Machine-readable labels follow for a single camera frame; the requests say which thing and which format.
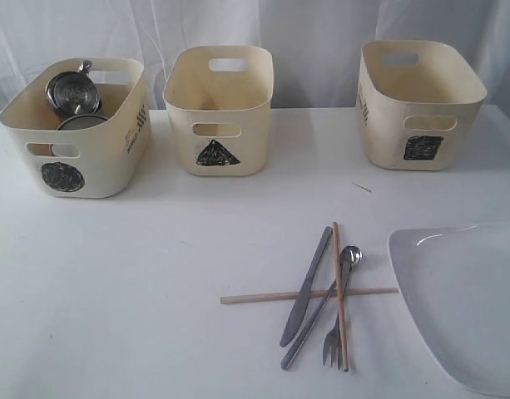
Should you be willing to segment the crosswise wooden chopstick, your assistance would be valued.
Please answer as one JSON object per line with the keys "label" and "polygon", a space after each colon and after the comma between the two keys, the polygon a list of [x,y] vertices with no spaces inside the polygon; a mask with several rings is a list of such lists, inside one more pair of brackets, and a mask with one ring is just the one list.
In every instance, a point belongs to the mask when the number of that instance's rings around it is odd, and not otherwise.
{"label": "crosswise wooden chopstick", "polygon": [[[348,288],[346,293],[349,296],[375,295],[398,293],[397,288]],[[240,303],[259,303],[280,300],[296,300],[299,292],[280,292],[280,293],[261,293],[240,296],[221,297],[220,303],[223,305],[240,304]]]}

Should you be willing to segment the steel table knife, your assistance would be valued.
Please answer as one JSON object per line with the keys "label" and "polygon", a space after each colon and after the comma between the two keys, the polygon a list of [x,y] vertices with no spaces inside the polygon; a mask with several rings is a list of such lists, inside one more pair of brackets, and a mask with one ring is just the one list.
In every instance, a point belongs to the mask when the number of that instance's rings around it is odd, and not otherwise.
{"label": "steel table knife", "polygon": [[309,304],[310,292],[314,282],[314,276],[319,267],[319,263],[322,259],[324,250],[329,242],[331,235],[332,229],[330,227],[326,227],[314,252],[314,256],[310,262],[308,272],[305,275],[305,279],[300,287],[298,296],[292,309],[290,310],[289,317],[280,338],[281,347],[286,347],[299,331],[300,325],[304,319],[306,309]]}

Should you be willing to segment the steel bowl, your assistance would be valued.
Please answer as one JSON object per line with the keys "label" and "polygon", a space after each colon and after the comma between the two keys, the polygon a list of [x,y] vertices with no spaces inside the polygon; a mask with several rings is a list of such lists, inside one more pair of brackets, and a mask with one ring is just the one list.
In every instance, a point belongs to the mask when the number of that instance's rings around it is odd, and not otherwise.
{"label": "steel bowl", "polygon": [[[76,131],[100,125],[108,118],[101,114],[82,114],[67,118],[57,128],[58,131]],[[50,154],[55,157],[78,157],[79,151],[74,145],[50,144]]]}

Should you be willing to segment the long steel spoon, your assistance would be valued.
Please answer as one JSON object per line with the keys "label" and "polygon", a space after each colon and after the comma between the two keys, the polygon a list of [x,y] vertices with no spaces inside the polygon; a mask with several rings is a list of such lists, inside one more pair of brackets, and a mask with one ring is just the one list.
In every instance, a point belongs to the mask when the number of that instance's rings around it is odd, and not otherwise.
{"label": "long steel spoon", "polygon": [[[349,263],[352,266],[357,265],[360,260],[362,259],[362,252],[361,250],[353,245],[348,245],[344,247],[348,251],[349,255]],[[303,345],[306,342],[306,339],[308,338],[310,332],[314,328],[314,325],[316,324],[321,312],[323,311],[327,301],[329,300],[329,296],[334,292],[336,289],[336,281],[333,281],[331,286],[329,287],[329,290],[323,297],[322,301],[319,303],[319,305],[314,310],[313,314],[310,316],[309,320],[305,324],[305,326],[301,329],[299,332],[298,337],[295,339],[294,343],[291,345],[288,352],[285,354],[283,360],[280,363],[280,367],[282,370],[288,370],[300,352],[300,349],[303,347]]]}

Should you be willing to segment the cream bin with square mark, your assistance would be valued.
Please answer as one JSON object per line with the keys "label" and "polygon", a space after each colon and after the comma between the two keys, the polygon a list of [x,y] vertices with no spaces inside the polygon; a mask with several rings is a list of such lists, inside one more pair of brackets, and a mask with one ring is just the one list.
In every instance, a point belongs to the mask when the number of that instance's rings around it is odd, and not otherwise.
{"label": "cream bin with square mark", "polygon": [[361,49],[356,111],[368,159],[391,170],[444,170],[487,89],[452,46],[380,40]]}

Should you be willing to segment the cream bin with circle mark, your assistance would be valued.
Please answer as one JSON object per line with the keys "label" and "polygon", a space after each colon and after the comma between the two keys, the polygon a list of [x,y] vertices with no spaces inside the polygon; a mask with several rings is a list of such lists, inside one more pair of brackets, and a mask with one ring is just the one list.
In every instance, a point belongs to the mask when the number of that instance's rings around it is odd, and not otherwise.
{"label": "cream bin with circle mark", "polygon": [[77,69],[80,58],[48,66],[0,114],[37,187],[51,196],[105,198],[122,191],[151,138],[144,66],[130,58],[91,59],[92,70],[126,75],[125,84],[98,84],[106,121],[61,131],[61,117],[47,104],[45,89],[57,74]]}

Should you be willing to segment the large white square plate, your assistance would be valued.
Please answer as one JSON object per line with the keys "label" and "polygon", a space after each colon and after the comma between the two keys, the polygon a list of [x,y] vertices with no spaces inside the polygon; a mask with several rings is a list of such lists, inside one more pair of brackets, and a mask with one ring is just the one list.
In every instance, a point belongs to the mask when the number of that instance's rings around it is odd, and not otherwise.
{"label": "large white square plate", "polygon": [[510,398],[510,222],[398,229],[387,246],[438,366],[469,391]]}

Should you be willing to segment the thin needle on table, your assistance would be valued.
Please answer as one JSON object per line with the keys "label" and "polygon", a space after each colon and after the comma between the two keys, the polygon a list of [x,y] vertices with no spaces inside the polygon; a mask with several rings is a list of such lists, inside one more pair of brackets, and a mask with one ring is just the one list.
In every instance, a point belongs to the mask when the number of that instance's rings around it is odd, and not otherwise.
{"label": "thin needle on table", "polygon": [[372,193],[372,190],[371,190],[371,189],[368,189],[368,188],[366,188],[366,187],[364,187],[364,186],[362,186],[362,185],[359,185],[359,184],[354,183],[354,182],[352,182],[352,185],[354,185],[354,186],[356,186],[356,187],[358,187],[358,188],[360,188],[360,189],[362,189],[362,190],[364,190],[364,191],[366,191],[366,192]]}

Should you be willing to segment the small steel fork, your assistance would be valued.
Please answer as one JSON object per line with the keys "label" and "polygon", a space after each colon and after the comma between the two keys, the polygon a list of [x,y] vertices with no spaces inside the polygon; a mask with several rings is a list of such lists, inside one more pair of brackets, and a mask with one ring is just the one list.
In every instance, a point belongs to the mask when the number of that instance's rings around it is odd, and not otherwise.
{"label": "small steel fork", "polygon": [[[341,260],[343,295],[346,294],[349,273],[352,266],[347,260]],[[336,317],[334,327],[326,334],[323,345],[323,364],[330,360],[330,366],[336,365],[340,370],[343,365],[342,344],[339,330],[339,317]]]}

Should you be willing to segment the steel mug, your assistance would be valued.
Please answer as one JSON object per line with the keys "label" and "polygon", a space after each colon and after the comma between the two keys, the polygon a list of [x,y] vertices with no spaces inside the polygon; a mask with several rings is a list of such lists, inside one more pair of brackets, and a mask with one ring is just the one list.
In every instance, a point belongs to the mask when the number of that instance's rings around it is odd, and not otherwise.
{"label": "steel mug", "polygon": [[76,71],[55,75],[46,85],[47,104],[59,116],[70,117],[97,113],[101,96],[89,77],[90,60],[83,60]]}

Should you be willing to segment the cream bin with triangle mark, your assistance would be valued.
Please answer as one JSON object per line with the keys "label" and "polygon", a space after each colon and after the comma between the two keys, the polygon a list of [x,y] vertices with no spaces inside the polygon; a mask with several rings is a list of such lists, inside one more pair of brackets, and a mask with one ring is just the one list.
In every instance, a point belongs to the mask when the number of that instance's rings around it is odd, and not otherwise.
{"label": "cream bin with triangle mark", "polygon": [[201,46],[176,59],[164,90],[184,170],[199,176],[245,176],[268,153],[274,66],[254,46]]}

